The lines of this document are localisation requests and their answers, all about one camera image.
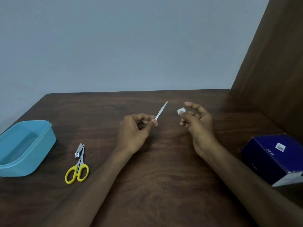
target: dark blue box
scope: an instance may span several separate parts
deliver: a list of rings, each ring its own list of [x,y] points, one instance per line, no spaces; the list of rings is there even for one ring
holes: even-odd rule
[[[272,186],[303,182],[303,147],[287,134],[252,137],[241,155]]]

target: scissors handle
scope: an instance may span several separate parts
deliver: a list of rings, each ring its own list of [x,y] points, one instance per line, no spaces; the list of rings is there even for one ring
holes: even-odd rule
[[[84,178],[80,178],[80,177],[81,177],[81,172],[82,172],[82,170],[83,170],[84,168],[87,169],[86,175],[84,176]],[[81,165],[80,165],[80,168],[79,168],[79,172],[78,172],[78,174],[77,174],[77,176],[78,176],[78,177],[77,177],[78,181],[79,181],[79,182],[83,182],[83,181],[87,178],[88,175],[89,175],[89,166],[86,165],[86,164],[81,164]]]
[[[73,179],[68,181],[67,180],[67,176],[69,175],[70,172],[72,172],[74,170],[74,175],[73,175]],[[75,165],[73,167],[71,167],[67,172],[66,172],[66,175],[65,175],[65,182],[67,184],[71,184],[73,183],[75,180],[76,180],[76,177],[77,177],[77,170],[78,170],[78,165]]]

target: hand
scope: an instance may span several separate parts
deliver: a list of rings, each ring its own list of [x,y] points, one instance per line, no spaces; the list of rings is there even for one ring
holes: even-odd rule
[[[119,151],[131,155],[136,153],[144,144],[154,126],[158,126],[156,116],[136,114],[125,116],[120,122],[117,147]]]
[[[198,112],[180,112],[182,117],[180,125],[185,126],[190,131],[193,138],[195,151],[202,158],[205,158],[204,151],[209,145],[216,141],[214,136],[214,122],[212,115],[201,105],[185,102],[185,106],[191,107]]]

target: forearm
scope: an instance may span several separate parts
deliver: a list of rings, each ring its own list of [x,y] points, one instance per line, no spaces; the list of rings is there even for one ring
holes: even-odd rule
[[[303,211],[263,181],[218,142],[205,149],[205,161],[237,196],[259,226],[303,226]]]
[[[130,157],[114,150],[109,158],[51,213],[43,226],[90,226],[114,180]]]

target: table surface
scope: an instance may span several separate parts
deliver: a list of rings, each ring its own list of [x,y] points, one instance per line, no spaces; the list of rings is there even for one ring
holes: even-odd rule
[[[189,132],[179,126],[184,101],[202,104],[214,116],[221,144],[237,158],[251,136],[282,133],[257,109],[230,90],[176,90],[45,95],[17,122],[48,120],[57,137],[36,171],[25,177],[0,178],[1,226],[35,226],[80,182],[67,185],[66,171],[85,144],[89,177],[115,147],[125,115],[156,115],[165,110],[146,141],[122,169],[92,226],[255,226],[246,209],[194,151]],[[303,200],[301,187],[280,189]]]

